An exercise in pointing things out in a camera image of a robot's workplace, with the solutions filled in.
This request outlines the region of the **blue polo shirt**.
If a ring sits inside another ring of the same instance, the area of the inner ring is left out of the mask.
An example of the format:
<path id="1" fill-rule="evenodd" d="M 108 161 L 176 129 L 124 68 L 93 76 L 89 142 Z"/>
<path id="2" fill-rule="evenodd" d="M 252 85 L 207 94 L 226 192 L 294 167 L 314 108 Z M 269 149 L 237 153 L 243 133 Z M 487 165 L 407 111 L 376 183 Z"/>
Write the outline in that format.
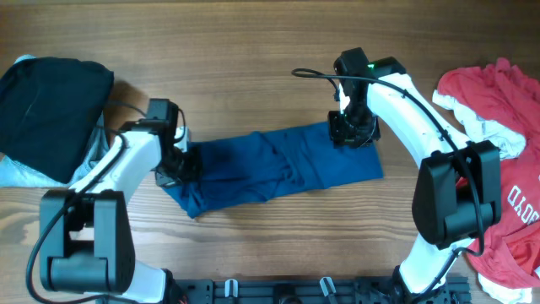
<path id="1" fill-rule="evenodd" d="M 202 157 L 201 177 L 166 189 L 191 218 L 383 176 L 375 146 L 336 147 L 325 122 L 199 142 L 193 148 Z"/>

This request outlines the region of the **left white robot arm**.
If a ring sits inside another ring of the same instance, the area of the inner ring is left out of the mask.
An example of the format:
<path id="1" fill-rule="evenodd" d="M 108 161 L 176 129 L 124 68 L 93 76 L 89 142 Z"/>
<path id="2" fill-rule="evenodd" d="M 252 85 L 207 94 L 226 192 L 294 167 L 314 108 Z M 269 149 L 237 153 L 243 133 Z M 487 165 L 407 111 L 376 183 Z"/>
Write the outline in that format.
<path id="1" fill-rule="evenodd" d="M 167 269 L 135 257 L 127 203 L 150 171 L 178 185 L 199 164 L 187 148 L 185 127 L 133 127 L 117 133 L 105 158 L 67 190 L 50 190 L 40 202 L 40 236 L 25 271 L 29 294 L 39 270 L 48 291 L 77 295 L 78 303 L 184 303 L 185 292 Z"/>

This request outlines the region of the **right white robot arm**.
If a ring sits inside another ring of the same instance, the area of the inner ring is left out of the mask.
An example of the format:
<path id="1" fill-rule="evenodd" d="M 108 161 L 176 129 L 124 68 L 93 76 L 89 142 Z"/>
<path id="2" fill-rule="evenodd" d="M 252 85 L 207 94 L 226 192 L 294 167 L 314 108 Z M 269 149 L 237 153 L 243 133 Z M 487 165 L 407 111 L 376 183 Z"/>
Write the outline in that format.
<path id="1" fill-rule="evenodd" d="M 500 221 L 500 155 L 488 140 L 474 143 L 419 94 L 393 57 L 371 62 L 358 49 L 334 63 L 335 98 L 328 115 L 335 145 L 360 148 L 379 139 L 384 121 L 418 166 L 412 202 L 418 236 L 388 278 L 353 282 L 358 303 L 469 303 L 468 280 L 448 274 L 484 233 Z"/>

